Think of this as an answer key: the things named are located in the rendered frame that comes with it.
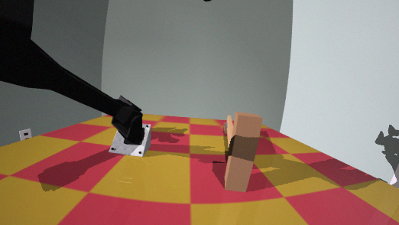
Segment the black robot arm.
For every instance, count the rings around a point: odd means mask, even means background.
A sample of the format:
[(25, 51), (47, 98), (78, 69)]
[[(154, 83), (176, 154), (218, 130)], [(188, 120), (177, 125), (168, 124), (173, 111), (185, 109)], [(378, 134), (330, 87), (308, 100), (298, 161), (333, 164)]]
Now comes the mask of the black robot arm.
[(0, 0), (0, 81), (60, 93), (112, 117), (124, 144), (141, 145), (142, 109), (106, 93), (60, 66), (31, 40), (34, 0)]

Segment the brown wooden block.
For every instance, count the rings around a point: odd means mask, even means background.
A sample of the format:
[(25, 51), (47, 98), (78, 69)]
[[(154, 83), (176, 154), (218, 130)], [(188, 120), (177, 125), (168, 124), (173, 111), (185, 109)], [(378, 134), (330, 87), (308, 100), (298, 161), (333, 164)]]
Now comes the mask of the brown wooden block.
[(225, 190), (246, 192), (258, 147), (262, 119), (256, 114), (235, 112), (225, 171)]

